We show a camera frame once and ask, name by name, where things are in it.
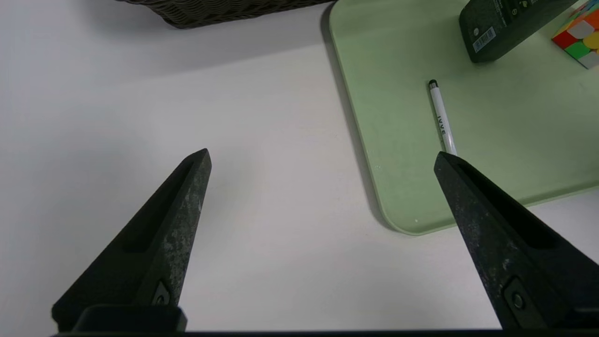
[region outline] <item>colorful cube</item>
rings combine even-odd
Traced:
[[[599,0],[589,0],[574,11],[553,42],[587,69],[599,65]]]

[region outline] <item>white pen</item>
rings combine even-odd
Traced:
[[[443,97],[441,97],[439,85],[436,80],[431,80],[428,82],[428,87],[431,90],[432,103],[435,105],[435,111],[437,112],[437,122],[439,122],[439,131],[441,131],[441,135],[443,136],[445,152],[457,156],[458,151],[455,149],[455,142],[453,141],[451,127],[449,127],[449,120],[447,119],[447,113],[445,112],[445,105],[443,105]]]

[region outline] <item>white tabletop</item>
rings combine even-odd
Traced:
[[[3,4],[2,335],[55,332],[52,304],[202,148],[189,330],[499,326],[456,228],[380,222],[328,6],[177,31],[111,0]],[[597,261],[598,204],[533,211]]]

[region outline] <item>wicker basket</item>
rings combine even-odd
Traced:
[[[332,0],[117,0],[150,7],[177,28],[248,19]]]

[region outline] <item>green tray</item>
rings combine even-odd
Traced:
[[[330,25],[383,216],[407,234],[453,225],[433,172],[439,82],[459,155],[523,204],[599,185],[599,71],[551,42],[557,18],[500,60],[470,62],[466,0],[340,0]]]

